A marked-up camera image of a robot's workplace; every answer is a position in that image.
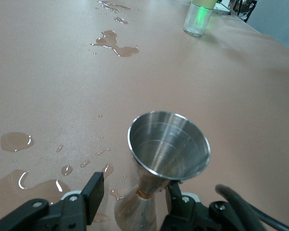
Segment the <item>yellow-green lid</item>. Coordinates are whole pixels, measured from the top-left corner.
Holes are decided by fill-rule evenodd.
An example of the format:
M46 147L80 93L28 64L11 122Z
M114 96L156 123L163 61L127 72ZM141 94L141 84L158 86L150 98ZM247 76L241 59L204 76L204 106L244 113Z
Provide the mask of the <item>yellow-green lid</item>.
M217 0L193 0L193 4L207 9L213 9L216 2Z

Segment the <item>screw head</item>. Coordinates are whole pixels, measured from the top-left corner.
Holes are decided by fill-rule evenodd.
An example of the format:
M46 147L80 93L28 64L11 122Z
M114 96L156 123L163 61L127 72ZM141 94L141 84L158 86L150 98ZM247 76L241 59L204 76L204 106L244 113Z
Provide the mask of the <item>screw head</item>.
M78 199L77 196L71 196L71 197L69 198L70 201L75 201L75 200L77 200L77 199Z
M35 202L32 207L37 208L40 207L42 205L42 202Z
M188 202L189 202L189 197L187 197L187 196L183 196L181 199L182 199L185 203L188 203Z
M219 205L219 204L215 204L215 208L219 209L219 210L225 210L226 207L224 205Z

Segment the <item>jigger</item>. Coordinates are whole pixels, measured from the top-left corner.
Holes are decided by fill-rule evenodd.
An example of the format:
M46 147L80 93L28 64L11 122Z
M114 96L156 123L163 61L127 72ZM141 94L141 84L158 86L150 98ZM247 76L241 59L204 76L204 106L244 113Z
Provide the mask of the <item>jigger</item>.
M154 193L171 181L201 173L209 163L210 146L190 120L163 111L134 119L128 143L137 162L139 183L117 201L116 222L123 231L156 231Z

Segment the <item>black cable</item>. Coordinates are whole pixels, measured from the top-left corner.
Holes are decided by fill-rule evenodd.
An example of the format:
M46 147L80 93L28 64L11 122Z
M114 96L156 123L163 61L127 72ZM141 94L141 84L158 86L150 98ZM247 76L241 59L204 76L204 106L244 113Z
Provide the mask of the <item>black cable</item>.
M255 212L239 194L222 184L216 185L215 191L229 202L246 230L265 231Z
M270 217L269 215L265 214L264 212L260 211L253 205L249 204L252 210L256 213L260 220L262 220L265 224L271 226L272 228L278 231L289 231L289 226L281 223L280 221Z

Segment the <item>table surface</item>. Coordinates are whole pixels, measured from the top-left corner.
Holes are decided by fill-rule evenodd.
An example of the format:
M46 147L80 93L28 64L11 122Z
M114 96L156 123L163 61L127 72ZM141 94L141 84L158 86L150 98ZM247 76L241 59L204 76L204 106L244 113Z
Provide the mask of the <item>table surface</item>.
M188 0L114 3L131 10L114 13L95 0L0 1L0 139L34 139L18 152L0 144L0 179L19 169L29 172L24 191L55 179L80 190L112 164L98 211L110 221L88 230L118 230L109 191L124 195L137 183L128 128L143 113L172 111L211 147L207 169L182 191L208 205L221 200L214 187L222 183L289 225L289 50L234 16L213 14L204 36L188 35ZM118 47L139 52L119 57L90 46L108 30ZM66 165L73 171L64 176ZM164 193L156 199L160 224Z

